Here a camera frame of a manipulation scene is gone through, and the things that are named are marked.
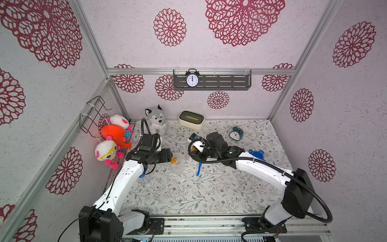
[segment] pink plush toy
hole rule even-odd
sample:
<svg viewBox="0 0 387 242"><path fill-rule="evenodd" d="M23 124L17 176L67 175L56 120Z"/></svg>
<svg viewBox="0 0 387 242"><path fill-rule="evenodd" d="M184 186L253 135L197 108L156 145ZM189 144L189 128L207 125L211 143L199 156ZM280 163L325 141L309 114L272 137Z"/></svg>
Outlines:
<svg viewBox="0 0 387 242"><path fill-rule="evenodd" d="M115 124L123 128L125 130L125 134L124 134L125 138L128 138L130 135L133 134L133 130L132 130L133 126L129 124L129 121L121 115L116 114L111 116L108 119L108 122L109 124Z"/></svg>
<svg viewBox="0 0 387 242"><path fill-rule="evenodd" d="M118 159L124 157L122 152L117 152L121 149L111 138L99 143L95 149L95 156L99 161L105 161L105 164L112 169L118 168Z"/></svg>

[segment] red flower pattern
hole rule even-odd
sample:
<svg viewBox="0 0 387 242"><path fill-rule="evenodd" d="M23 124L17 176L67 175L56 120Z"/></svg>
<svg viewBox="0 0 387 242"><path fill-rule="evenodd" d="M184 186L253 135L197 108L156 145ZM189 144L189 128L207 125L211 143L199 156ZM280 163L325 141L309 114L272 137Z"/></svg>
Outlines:
<svg viewBox="0 0 387 242"><path fill-rule="evenodd" d="M375 26L370 22L359 22L344 31L333 49L333 61L339 67L358 63L371 50L375 41Z"/></svg>
<svg viewBox="0 0 387 242"><path fill-rule="evenodd" d="M120 64L114 68L134 68L130 65ZM128 93L137 93L144 88L144 77L142 75L114 75L112 76L114 83L121 90Z"/></svg>
<svg viewBox="0 0 387 242"><path fill-rule="evenodd" d="M18 80L0 68L0 126L19 118L26 106L25 99Z"/></svg>
<svg viewBox="0 0 387 242"><path fill-rule="evenodd" d="M274 66L274 69L277 68L293 68L294 66L289 63L281 63ZM288 80L288 75L265 75L262 79L262 86L266 91L275 92L281 90L286 81Z"/></svg>
<svg viewBox="0 0 387 242"><path fill-rule="evenodd" d="M328 182L336 174L336 164L333 157L322 149L317 149L309 156L309 169L312 175L321 182Z"/></svg>
<svg viewBox="0 0 387 242"><path fill-rule="evenodd" d="M184 18L173 9L161 10L153 21L153 29L157 39L166 46L180 44L187 32Z"/></svg>
<svg viewBox="0 0 387 242"><path fill-rule="evenodd" d="M109 119L109 118L110 118L110 116L109 116L107 113L104 113L103 115L101 115L101 117L100 117L99 120L98 120L98 132L99 132L99 135L100 135L103 139L105 139L105 137L102 136L101 130L102 130L102 128L103 128L105 125L108 124L106 120Z"/></svg>
<svg viewBox="0 0 387 242"><path fill-rule="evenodd" d="M297 122L305 121L312 114L313 95L308 89L296 91L290 102L290 114Z"/></svg>
<svg viewBox="0 0 387 242"><path fill-rule="evenodd" d="M0 17L39 61L67 68L80 58L82 35L66 0L2 0Z"/></svg>
<svg viewBox="0 0 387 242"><path fill-rule="evenodd" d="M35 238L35 232L38 228L36 223L38 216L35 215L35 210L31 209L29 216L23 221L23 225L17 230L14 236L14 242L31 242Z"/></svg>
<svg viewBox="0 0 387 242"><path fill-rule="evenodd" d="M8 214L14 209L15 205L7 204L4 207L0 208L0 225L8 217Z"/></svg>
<svg viewBox="0 0 387 242"><path fill-rule="evenodd" d="M82 157L78 150L71 147L62 162L56 169L54 175L48 181L46 188L50 193L63 195L75 187L82 175Z"/></svg>
<svg viewBox="0 0 387 242"><path fill-rule="evenodd" d="M171 75L159 77L156 80L154 88L161 98L169 101L179 99L184 94L184 91L176 91L173 88L173 76Z"/></svg>
<svg viewBox="0 0 387 242"><path fill-rule="evenodd" d="M210 106L213 109L224 108L229 101L230 101L230 97L226 92L223 92L223 91L213 92L207 98L208 106Z"/></svg>
<svg viewBox="0 0 387 242"><path fill-rule="evenodd" d="M209 28L232 46L247 45L266 34L285 7L285 0L205 0Z"/></svg>

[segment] orange plush toy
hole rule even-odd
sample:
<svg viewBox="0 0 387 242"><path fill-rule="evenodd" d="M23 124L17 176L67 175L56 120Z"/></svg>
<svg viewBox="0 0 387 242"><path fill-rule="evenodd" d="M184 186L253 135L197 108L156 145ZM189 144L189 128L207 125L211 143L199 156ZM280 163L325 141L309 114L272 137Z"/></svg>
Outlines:
<svg viewBox="0 0 387 242"><path fill-rule="evenodd" d="M101 134L106 139L108 139L108 137L110 136L111 140L113 140L121 148L129 148L129 149L132 148L132 144L130 142L128 144L125 143L126 142L126 138L124 137L125 130L118 125L115 125L115 124L105 125L101 129Z"/></svg>

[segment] clock face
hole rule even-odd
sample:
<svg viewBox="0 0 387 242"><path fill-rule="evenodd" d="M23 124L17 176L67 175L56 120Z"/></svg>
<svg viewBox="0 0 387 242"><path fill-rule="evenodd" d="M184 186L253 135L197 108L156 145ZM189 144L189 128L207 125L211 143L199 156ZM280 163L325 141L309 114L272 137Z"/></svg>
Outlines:
<svg viewBox="0 0 387 242"><path fill-rule="evenodd" d="M236 132L236 131L231 132L231 133L230 133L230 137L231 137L232 139L235 139L235 140L240 140L239 133Z"/></svg>
<svg viewBox="0 0 387 242"><path fill-rule="evenodd" d="M187 76L186 81L187 81L187 85L193 88L199 84L199 77L197 77L197 75L195 74L190 74Z"/></svg>

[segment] blue handle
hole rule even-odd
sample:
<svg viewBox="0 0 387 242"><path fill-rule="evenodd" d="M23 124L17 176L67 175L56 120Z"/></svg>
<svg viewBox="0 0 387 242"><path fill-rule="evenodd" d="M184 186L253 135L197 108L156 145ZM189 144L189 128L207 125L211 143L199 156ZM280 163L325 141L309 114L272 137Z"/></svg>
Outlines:
<svg viewBox="0 0 387 242"><path fill-rule="evenodd" d="M197 168L196 176L199 176L199 173L200 173L200 167L202 167L202 164L199 162L199 166L198 166L198 168Z"/></svg>

